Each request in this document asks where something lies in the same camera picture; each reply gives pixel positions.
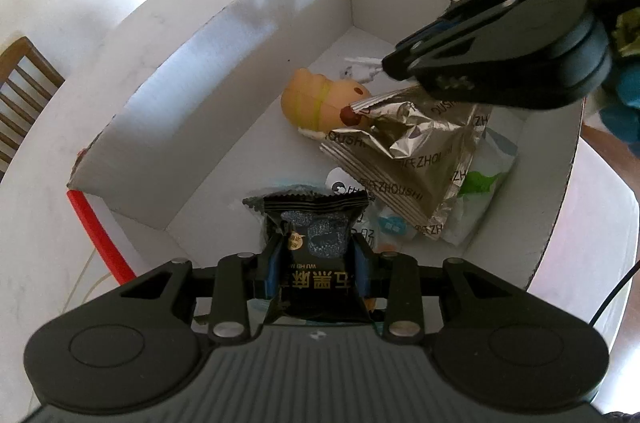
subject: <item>round table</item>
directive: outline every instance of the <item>round table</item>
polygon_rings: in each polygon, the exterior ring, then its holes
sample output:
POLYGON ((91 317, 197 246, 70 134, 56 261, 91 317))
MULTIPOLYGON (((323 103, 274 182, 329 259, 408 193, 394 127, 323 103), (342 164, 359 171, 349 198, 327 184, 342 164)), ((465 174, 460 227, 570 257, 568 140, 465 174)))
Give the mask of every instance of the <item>round table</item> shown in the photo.
MULTIPOLYGON (((0 183, 0 294, 7 304, 0 310, 0 420, 20 419, 30 402, 22 351, 31 333, 84 301, 106 272, 66 199, 78 152, 183 42, 231 1, 143 3, 66 80, 20 146, 0 183)), ((580 140, 554 234, 529 290, 588 320, 635 262, 637 240, 633 193, 580 140)), ((598 323, 609 345, 627 295, 628 289, 598 323)))

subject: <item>orange toy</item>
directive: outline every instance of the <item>orange toy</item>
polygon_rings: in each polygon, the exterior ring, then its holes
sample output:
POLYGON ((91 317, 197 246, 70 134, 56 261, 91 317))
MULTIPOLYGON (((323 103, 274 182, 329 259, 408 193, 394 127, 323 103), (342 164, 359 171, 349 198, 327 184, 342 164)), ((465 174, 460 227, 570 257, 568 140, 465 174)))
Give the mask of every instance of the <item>orange toy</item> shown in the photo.
POLYGON ((362 126, 350 103, 371 93, 354 80, 329 80, 324 74, 297 69, 280 98, 282 112, 292 125, 327 133, 334 128, 362 126))

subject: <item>gold foil package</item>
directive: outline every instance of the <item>gold foil package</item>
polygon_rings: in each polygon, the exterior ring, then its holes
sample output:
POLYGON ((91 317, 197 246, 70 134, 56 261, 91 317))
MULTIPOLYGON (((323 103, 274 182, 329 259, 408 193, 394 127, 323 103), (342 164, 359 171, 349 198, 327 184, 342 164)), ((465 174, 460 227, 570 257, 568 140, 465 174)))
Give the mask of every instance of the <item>gold foil package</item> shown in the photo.
POLYGON ((416 85, 351 108, 366 127, 332 130, 322 151, 417 231, 439 239, 491 106, 437 101, 416 85))

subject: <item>white box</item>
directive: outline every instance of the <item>white box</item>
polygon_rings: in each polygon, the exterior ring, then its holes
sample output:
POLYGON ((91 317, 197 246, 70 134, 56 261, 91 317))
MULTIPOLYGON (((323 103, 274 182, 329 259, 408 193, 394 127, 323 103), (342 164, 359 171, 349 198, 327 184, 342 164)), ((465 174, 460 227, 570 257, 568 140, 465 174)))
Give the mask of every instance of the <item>white box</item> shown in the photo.
MULTIPOLYGON (((172 257, 196 266, 261 250, 241 204, 269 186, 323 185, 335 162, 299 135, 279 94, 298 67, 337 78, 345 56, 382 57, 450 0, 235 0, 140 86, 79 158, 69 196, 120 282, 172 257)), ((399 85, 373 82, 373 92, 399 85)), ((556 218, 582 103, 527 116, 520 151, 466 249, 415 239, 425 265, 464 257, 527 287, 556 218)))

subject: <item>wire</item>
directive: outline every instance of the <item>wire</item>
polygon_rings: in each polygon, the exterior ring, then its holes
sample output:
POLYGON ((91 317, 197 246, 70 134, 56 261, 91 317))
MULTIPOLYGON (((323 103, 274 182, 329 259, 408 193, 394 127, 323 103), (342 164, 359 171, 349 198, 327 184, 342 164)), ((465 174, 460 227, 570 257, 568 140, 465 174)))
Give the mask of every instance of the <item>wire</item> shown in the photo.
POLYGON ((602 303, 602 305, 598 308, 598 310, 596 311, 596 314, 593 315, 593 318, 591 319, 591 322, 589 322, 589 325, 591 327, 593 327, 595 325, 595 323, 598 321, 598 319, 600 318, 601 314, 604 313, 604 310, 607 309, 607 307, 609 306, 609 304, 611 304, 611 301, 616 297, 616 295, 618 293, 620 293, 620 290, 626 285, 627 282, 629 282, 631 280, 631 277, 633 275, 635 275, 638 270, 640 270, 640 260, 638 262, 636 262, 636 264, 633 266, 633 268, 631 268, 625 276, 623 276, 622 279, 620 279, 620 282, 618 282, 618 284, 616 285, 616 287, 614 287, 612 289, 612 291, 609 293, 609 296, 607 296, 607 298, 604 299, 604 302, 602 303))

